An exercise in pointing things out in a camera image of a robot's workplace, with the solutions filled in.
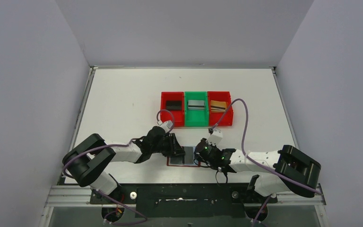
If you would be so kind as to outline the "red leather card holder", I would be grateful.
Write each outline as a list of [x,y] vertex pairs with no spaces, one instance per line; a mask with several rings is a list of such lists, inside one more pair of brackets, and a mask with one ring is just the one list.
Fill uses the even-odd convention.
[[167,166],[178,167],[201,167],[201,162],[197,160],[195,146],[184,146],[185,154],[183,156],[174,156],[167,158]]

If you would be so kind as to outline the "dark grey card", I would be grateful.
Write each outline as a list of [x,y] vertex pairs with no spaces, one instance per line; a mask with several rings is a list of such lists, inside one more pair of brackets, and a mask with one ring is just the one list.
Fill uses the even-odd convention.
[[177,109],[181,108],[182,104],[180,102],[166,102],[165,107],[170,109]]
[[182,105],[181,100],[166,100],[166,105]]

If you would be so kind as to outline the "gold VIP card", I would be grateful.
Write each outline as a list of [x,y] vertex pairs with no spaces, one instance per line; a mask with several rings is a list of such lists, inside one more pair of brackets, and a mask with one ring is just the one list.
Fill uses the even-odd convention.
[[211,108],[214,108],[214,109],[226,109],[227,108],[227,102],[211,100],[210,101],[210,106],[211,106]]

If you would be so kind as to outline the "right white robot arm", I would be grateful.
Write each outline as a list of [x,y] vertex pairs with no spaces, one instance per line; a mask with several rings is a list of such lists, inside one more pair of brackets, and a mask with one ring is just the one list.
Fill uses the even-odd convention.
[[257,173],[251,179],[253,185],[247,188],[247,196],[254,202],[279,192],[291,191],[306,198],[321,193],[317,190],[321,164],[291,145],[276,151],[246,154],[235,148],[220,150],[202,139],[194,154],[199,162],[224,175]]

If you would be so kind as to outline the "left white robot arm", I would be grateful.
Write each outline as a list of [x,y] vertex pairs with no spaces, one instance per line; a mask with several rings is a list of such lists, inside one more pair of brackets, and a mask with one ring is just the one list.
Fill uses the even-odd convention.
[[174,133],[155,126],[145,136],[132,138],[126,144],[107,144],[97,133],[88,136],[62,159],[62,172],[81,187],[89,186],[101,192],[110,202],[117,201],[121,195],[118,182],[105,168],[110,162],[143,163],[152,154],[164,157],[182,157],[183,147]]

